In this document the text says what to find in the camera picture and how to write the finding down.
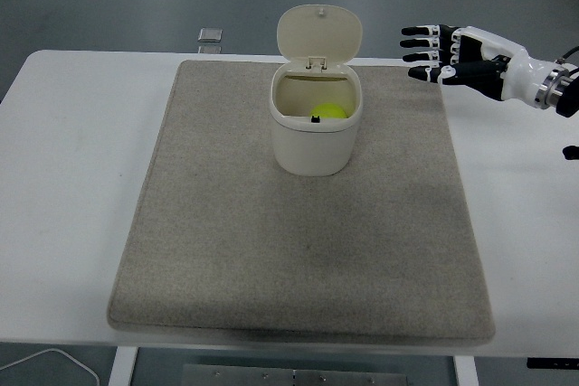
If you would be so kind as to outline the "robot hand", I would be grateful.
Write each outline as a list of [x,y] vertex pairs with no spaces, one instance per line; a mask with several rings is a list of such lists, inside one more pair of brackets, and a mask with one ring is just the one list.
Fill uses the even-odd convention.
[[405,27],[400,45],[415,49],[403,60],[416,65],[408,76],[448,86],[464,85],[496,101],[517,99],[546,109],[558,103],[565,69],[530,57],[527,49],[473,26]]

